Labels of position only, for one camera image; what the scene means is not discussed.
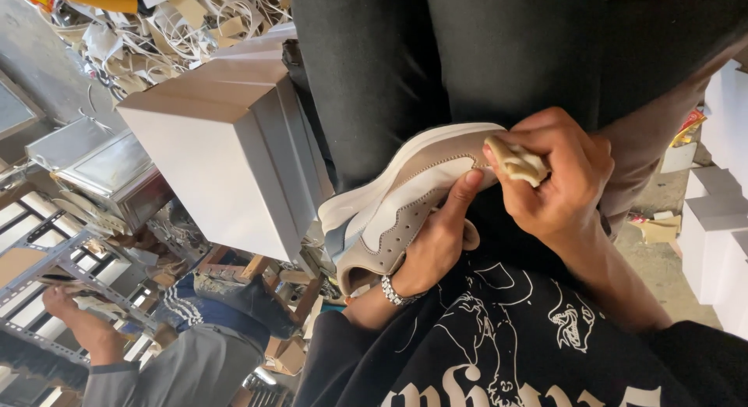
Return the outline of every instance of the white chunky sole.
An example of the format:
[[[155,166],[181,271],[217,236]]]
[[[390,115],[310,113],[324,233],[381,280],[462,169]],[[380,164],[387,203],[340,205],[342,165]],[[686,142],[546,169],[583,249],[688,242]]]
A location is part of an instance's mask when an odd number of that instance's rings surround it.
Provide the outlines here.
[[[403,165],[424,147],[463,134],[503,129],[504,127],[495,123],[461,123],[428,129],[416,135],[402,144],[385,171],[372,182],[335,195],[319,206],[317,214],[322,222],[323,232],[327,233],[341,226],[370,203],[384,198]]]

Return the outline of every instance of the metal shelf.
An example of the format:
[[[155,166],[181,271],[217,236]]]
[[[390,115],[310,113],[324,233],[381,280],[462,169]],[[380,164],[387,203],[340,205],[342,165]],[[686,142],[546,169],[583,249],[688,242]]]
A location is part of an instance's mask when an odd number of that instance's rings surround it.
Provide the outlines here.
[[[13,248],[29,248],[34,250],[41,250],[46,253],[46,256],[32,267],[27,268],[22,274],[14,278],[10,283],[0,288],[0,308],[5,306],[7,303],[13,300],[14,297],[18,296],[24,289],[34,283],[37,278],[44,275],[49,269],[54,266],[59,266],[63,270],[67,271],[73,277],[83,281],[89,286],[95,288],[109,300],[116,303],[121,307],[128,315],[132,316],[137,321],[140,321],[146,328],[151,331],[155,331],[157,328],[156,322],[151,319],[148,314],[138,309],[128,298],[120,295],[114,291],[101,280],[96,278],[93,274],[86,271],[76,264],[73,260],[74,253],[78,250],[83,249],[84,245],[89,240],[95,240],[96,237],[91,234],[88,230],[82,230],[75,236],[72,236],[69,240],[61,242],[52,248],[42,247],[35,245],[34,241],[39,237],[43,236],[47,231],[54,230],[54,221],[61,218],[65,214],[65,211],[59,210],[55,212],[47,220],[44,220],[41,224],[36,226],[31,232],[24,235],[21,239],[16,241],[10,248],[0,253],[0,257],[5,255],[10,249]],[[112,248],[109,244],[104,241],[99,241],[103,244],[107,250],[113,254],[117,254],[120,259],[125,258],[124,255],[120,254],[117,250]],[[0,317],[0,329],[4,330],[10,335],[14,335],[22,340],[28,341],[34,345],[41,347],[42,349],[49,350],[54,354],[61,355],[68,358],[70,361],[77,364],[87,366],[89,360],[81,356],[79,353],[68,349],[62,345],[56,344],[53,340],[40,336],[27,328],[17,326],[8,319]]]

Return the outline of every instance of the metal watch band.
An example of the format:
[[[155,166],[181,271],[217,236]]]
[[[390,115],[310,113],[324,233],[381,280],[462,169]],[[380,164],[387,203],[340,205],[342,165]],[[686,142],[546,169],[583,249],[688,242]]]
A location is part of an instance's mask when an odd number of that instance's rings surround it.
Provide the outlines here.
[[[381,289],[385,292],[387,299],[395,306],[408,306],[426,294],[426,292],[418,293],[407,298],[398,295],[395,289],[392,288],[392,275],[381,276]]]

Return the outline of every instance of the gray sleeve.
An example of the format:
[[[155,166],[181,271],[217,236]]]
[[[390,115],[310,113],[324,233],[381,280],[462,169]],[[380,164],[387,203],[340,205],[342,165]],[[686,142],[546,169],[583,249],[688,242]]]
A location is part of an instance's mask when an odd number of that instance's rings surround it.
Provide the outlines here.
[[[138,383],[140,362],[92,366],[83,407],[122,407],[128,404]]]

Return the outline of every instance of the person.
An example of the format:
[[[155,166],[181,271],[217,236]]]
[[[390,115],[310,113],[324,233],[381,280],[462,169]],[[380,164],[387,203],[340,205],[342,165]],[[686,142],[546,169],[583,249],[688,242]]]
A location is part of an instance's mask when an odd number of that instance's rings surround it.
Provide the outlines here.
[[[125,361],[124,338],[78,304],[62,287],[42,295],[90,355],[83,407],[228,405],[242,382],[265,363],[271,332],[240,310],[195,292],[188,273],[166,291],[153,317],[178,337],[141,368]]]
[[[293,0],[338,192],[448,123],[504,125],[552,172],[532,189],[484,148],[500,184],[477,194],[482,173],[465,173],[391,277],[423,296],[397,306],[377,284],[319,315],[295,405],[748,405],[748,343],[673,323],[612,244],[709,77],[748,45],[747,3]],[[700,45],[669,46],[686,37]]]

